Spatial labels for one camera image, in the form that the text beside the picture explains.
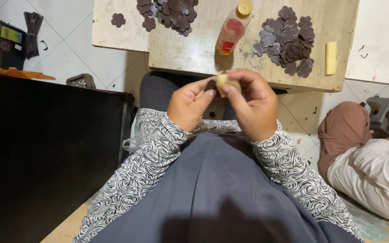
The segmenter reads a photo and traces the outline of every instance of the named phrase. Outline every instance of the person's right hand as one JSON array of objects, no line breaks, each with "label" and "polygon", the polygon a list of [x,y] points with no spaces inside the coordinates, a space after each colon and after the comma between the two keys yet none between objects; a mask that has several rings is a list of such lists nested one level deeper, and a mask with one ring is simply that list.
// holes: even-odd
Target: person's right hand
[{"label": "person's right hand", "polygon": [[240,81],[242,93],[232,85],[224,85],[223,91],[235,110],[241,130],[253,142],[270,138],[277,130],[277,95],[260,74],[248,69],[226,71],[229,78]]}]

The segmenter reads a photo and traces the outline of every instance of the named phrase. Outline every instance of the plastic bag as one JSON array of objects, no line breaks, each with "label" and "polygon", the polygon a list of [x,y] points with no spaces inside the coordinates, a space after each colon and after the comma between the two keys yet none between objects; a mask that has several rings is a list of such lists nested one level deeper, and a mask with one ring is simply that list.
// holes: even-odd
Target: plastic bag
[{"label": "plastic bag", "polygon": [[136,114],[133,122],[134,126],[131,128],[132,137],[122,142],[122,148],[128,152],[136,152],[140,147],[140,118],[139,112]]}]

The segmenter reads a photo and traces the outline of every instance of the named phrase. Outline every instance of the bundle of dark strips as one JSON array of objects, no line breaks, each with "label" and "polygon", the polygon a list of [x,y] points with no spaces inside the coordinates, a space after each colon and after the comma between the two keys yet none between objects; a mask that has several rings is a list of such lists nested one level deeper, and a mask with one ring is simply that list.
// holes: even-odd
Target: bundle of dark strips
[{"label": "bundle of dark strips", "polygon": [[253,52],[259,57],[267,53],[273,63],[285,69],[286,74],[293,76],[298,73],[298,76],[307,78],[314,64],[310,58],[315,42],[311,17],[301,17],[297,24],[295,12],[287,6],[283,6],[278,15],[277,19],[267,19],[262,23],[261,43],[253,45]]},{"label": "bundle of dark strips", "polygon": [[155,29],[157,21],[172,28],[180,35],[188,36],[192,32],[190,23],[197,17],[195,6],[199,0],[138,0],[138,11],[145,17],[142,26],[149,32]]},{"label": "bundle of dark strips", "polygon": [[43,16],[35,12],[24,12],[23,14],[25,16],[26,27],[28,28],[25,42],[25,57],[29,60],[30,58],[40,55],[38,53],[37,35],[41,27],[41,22],[43,22]]}]

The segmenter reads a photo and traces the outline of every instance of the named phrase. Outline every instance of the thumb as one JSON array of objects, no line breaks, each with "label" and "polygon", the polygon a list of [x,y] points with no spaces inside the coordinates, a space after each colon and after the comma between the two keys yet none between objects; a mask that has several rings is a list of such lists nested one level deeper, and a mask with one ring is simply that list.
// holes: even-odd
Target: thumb
[{"label": "thumb", "polygon": [[215,96],[215,90],[208,90],[204,92],[199,98],[197,98],[193,105],[202,110],[202,112],[204,112],[210,105],[211,101],[213,101]]},{"label": "thumb", "polygon": [[226,93],[226,97],[229,99],[230,104],[237,113],[243,113],[250,109],[244,97],[236,90],[232,85],[224,85],[222,87],[223,91]]}]

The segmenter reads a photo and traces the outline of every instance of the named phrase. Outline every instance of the hand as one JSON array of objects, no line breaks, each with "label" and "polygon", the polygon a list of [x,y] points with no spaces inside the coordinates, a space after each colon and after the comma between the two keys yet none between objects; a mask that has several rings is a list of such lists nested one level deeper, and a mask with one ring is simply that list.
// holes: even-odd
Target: hand
[{"label": "hand", "polygon": [[192,132],[201,122],[202,115],[216,96],[215,90],[204,92],[211,77],[189,83],[175,91],[169,102],[167,116],[186,132]]},{"label": "hand", "polygon": [[277,130],[277,95],[260,74],[248,69],[226,72],[230,79],[240,81],[242,93],[232,85],[224,85],[223,91],[235,110],[236,120],[242,131],[253,142],[270,138]]}]

